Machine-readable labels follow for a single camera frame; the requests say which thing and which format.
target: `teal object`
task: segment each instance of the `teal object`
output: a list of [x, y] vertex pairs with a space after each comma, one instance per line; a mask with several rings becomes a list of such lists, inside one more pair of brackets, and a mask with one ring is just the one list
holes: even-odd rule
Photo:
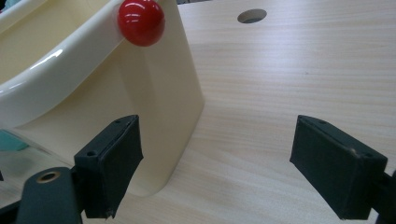
[[19, 3], [21, 0], [7, 0], [2, 11], [6, 11], [7, 9], [13, 7], [15, 4]]
[[17, 151], [26, 147], [28, 145], [14, 134], [0, 130], [0, 151]]

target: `wood grain surface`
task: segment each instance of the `wood grain surface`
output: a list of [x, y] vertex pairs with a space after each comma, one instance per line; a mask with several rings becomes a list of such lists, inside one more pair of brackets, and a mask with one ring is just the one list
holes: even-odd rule
[[[252, 8], [266, 18], [237, 21]], [[126, 195], [106, 223], [375, 223], [375, 212], [338, 219], [289, 159], [303, 114], [396, 169], [396, 1], [214, 0], [179, 10], [204, 112], [168, 185]], [[57, 162], [33, 148], [1, 152], [0, 169], [14, 176], [0, 183], [0, 205], [18, 198], [34, 169]]]

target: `curved plastic edge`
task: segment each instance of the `curved plastic edge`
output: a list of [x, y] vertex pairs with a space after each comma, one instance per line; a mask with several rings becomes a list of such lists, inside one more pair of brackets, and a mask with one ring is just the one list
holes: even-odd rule
[[109, 1], [56, 48], [0, 85], [0, 128], [21, 126], [69, 94], [123, 39], [117, 25], [122, 0]]
[[25, 0], [0, 14], [0, 34], [48, 0]]

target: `red knob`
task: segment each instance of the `red knob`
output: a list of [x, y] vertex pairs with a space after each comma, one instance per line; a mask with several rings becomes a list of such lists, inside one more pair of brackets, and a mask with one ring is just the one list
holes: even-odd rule
[[163, 10], [153, 0], [125, 0], [119, 10], [121, 33], [131, 43], [147, 47], [157, 43], [163, 35]]

